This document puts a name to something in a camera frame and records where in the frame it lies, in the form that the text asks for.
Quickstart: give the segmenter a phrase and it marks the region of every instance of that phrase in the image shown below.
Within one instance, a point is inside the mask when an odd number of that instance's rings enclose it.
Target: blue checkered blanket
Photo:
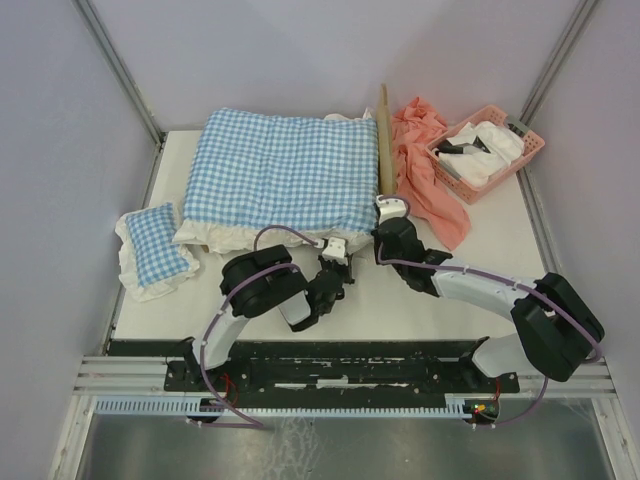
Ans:
[[[373,119],[287,118],[224,108],[211,115],[198,142],[181,230],[194,223],[252,232],[283,224],[303,232],[369,234],[376,221],[377,165]],[[176,240],[185,240],[182,233]],[[184,243],[216,250],[217,237]]]

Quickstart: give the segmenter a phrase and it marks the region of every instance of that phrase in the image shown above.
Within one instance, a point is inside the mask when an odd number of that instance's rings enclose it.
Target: red wire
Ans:
[[[229,387],[233,387],[233,389],[235,391],[235,398],[233,399],[233,402],[231,402],[231,406],[235,407],[236,403],[238,403],[238,396],[239,396],[238,395],[238,386],[231,381],[231,378],[229,377],[228,373],[223,373],[221,378],[225,382],[224,395],[225,395],[225,398],[227,399],[227,401],[229,401]]]
[[[500,379],[496,378],[496,394],[493,396],[493,401],[497,401],[500,398]]]

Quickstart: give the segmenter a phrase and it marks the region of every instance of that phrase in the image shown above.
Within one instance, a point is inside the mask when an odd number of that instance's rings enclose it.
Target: pink cloth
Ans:
[[[416,97],[391,119],[393,159],[398,172],[398,195],[409,200],[411,214],[429,222],[436,237],[455,249],[471,228],[469,215],[436,178],[426,145],[447,131],[440,114]]]

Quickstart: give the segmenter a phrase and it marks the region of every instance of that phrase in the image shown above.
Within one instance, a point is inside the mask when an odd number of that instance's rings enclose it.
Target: pink plastic basket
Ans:
[[[515,133],[519,134],[524,140],[524,152],[522,154],[522,157],[514,161],[509,168],[493,175],[493,177],[484,187],[476,188],[469,185],[464,179],[456,179],[447,170],[445,170],[445,168],[440,165],[438,157],[433,154],[433,149],[437,147],[443,140],[456,135],[467,123],[471,122],[474,125],[477,125],[478,123],[484,122],[485,120],[489,120],[495,125],[504,125],[509,128],[511,128],[512,126],[515,127],[511,129],[515,131]],[[495,105],[488,105],[474,115],[471,115],[463,122],[460,122],[455,127],[449,129],[444,135],[436,138],[431,143],[429,143],[427,145],[427,154],[431,159],[431,164],[433,165],[433,168],[436,172],[436,177],[447,184],[447,186],[465,202],[467,202],[468,204],[472,204],[477,202],[488,192],[500,185],[505,179],[507,179],[509,176],[513,175],[527,163],[529,163],[534,155],[538,153],[542,147],[544,147],[544,140],[542,140],[539,135],[536,135],[532,130],[529,130],[528,127],[520,123],[518,120],[509,117],[505,112],[500,110]]]

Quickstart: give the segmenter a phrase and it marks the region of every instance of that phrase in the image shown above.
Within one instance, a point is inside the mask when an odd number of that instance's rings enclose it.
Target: white tabletop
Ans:
[[[184,196],[199,131],[170,132],[162,154],[150,205]],[[544,274],[527,210],[515,177],[505,181],[476,205],[465,205],[471,231],[454,252],[469,264],[513,276]],[[426,248],[444,249],[426,221],[412,218]],[[117,320],[115,339],[182,339],[201,334],[221,301],[222,266],[234,255],[205,253],[196,276],[164,297],[138,303],[128,294]],[[318,250],[290,250],[307,279],[319,270]],[[292,333],[278,309],[249,322],[244,340],[444,340],[502,336],[515,331],[497,315],[455,300],[412,291],[391,267],[376,266],[368,246],[354,258],[355,285],[346,298],[317,325]]]

